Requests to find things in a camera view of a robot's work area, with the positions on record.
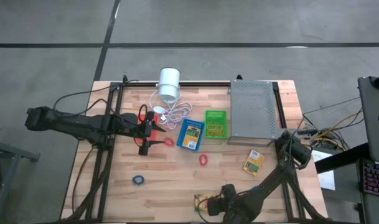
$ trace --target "gray floor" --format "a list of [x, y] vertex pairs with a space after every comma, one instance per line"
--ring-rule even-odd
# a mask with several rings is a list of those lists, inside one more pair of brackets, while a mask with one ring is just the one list
[[[0, 43], [102, 43], [114, 0], [0, 0]], [[379, 0], [122, 0], [111, 42], [379, 42]], [[0, 48], [0, 141], [42, 155], [23, 161], [1, 223], [58, 219], [77, 141], [53, 131], [30, 132], [26, 110], [52, 106], [60, 96], [89, 90], [100, 48]], [[303, 112], [358, 96], [357, 78], [379, 75], [379, 48], [109, 49], [101, 80], [156, 80], [162, 67], [183, 80], [294, 80]], [[61, 110], [80, 111], [88, 95]], [[359, 110], [351, 104], [318, 128]], [[350, 146], [364, 143], [362, 124], [342, 131]], [[350, 202], [324, 192], [329, 216], [356, 221]]]

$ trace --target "wooden table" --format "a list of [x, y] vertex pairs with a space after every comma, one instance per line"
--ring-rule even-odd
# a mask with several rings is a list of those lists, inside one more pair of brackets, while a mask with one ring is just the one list
[[[281, 100], [288, 128], [297, 128], [302, 119], [296, 87], [291, 80], [278, 81]], [[106, 87], [110, 82], [95, 82], [93, 90]], [[120, 113], [138, 113], [142, 104], [149, 104], [154, 87], [124, 88]], [[190, 119], [204, 121], [205, 110], [227, 111], [230, 130], [230, 95], [227, 87], [182, 87], [181, 100], [193, 105]], [[89, 105], [99, 98], [107, 100], [108, 90], [92, 93]], [[157, 95], [153, 105], [164, 105]], [[104, 114], [105, 104], [98, 103], [87, 115]], [[176, 140], [180, 125], [175, 130], [157, 133], [157, 139], [171, 137]], [[248, 190], [258, 185], [276, 166], [274, 146], [249, 147], [229, 146], [228, 139], [202, 139], [198, 152], [177, 146], [153, 145], [147, 156], [138, 155], [138, 147], [132, 138], [116, 137], [104, 222], [192, 222], [201, 221], [194, 211], [194, 194], [218, 194], [221, 186], [234, 184], [236, 191]], [[88, 142], [80, 142], [73, 165], [72, 176], [62, 211], [62, 218], [72, 214], [72, 188], [78, 170], [91, 149]], [[259, 174], [254, 177], [243, 170], [250, 150], [255, 149], [265, 156]], [[199, 155], [208, 156], [205, 167], [199, 164]], [[96, 153], [90, 156], [77, 185], [75, 206], [77, 207], [90, 189]], [[314, 161], [298, 171], [300, 188], [317, 211], [327, 216]], [[132, 178], [143, 175], [145, 183], [134, 185]], [[294, 194], [291, 193], [294, 215], [298, 217]], [[207, 220], [220, 222], [222, 214]], [[265, 201], [261, 214], [255, 221], [287, 221], [283, 192], [279, 186]]]

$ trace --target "keyboard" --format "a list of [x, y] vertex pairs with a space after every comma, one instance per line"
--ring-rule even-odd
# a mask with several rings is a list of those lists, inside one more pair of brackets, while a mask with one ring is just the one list
[[374, 162], [362, 162], [363, 178], [361, 178], [363, 191], [379, 196], [379, 164]]

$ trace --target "blue rubber band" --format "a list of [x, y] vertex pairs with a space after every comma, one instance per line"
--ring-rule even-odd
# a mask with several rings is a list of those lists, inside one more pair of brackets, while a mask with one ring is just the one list
[[144, 182], [145, 182], [145, 178], [142, 175], [136, 175], [135, 177], [133, 177], [133, 183], [136, 184], [136, 185], [141, 185]]

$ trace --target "white cylinder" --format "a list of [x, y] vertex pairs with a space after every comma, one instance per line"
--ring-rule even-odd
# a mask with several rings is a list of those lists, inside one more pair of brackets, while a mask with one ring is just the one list
[[166, 103], [173, 103], [179, 96], [179, 71], [175, 68], [162, 68], [160, 71], [159, 97]]

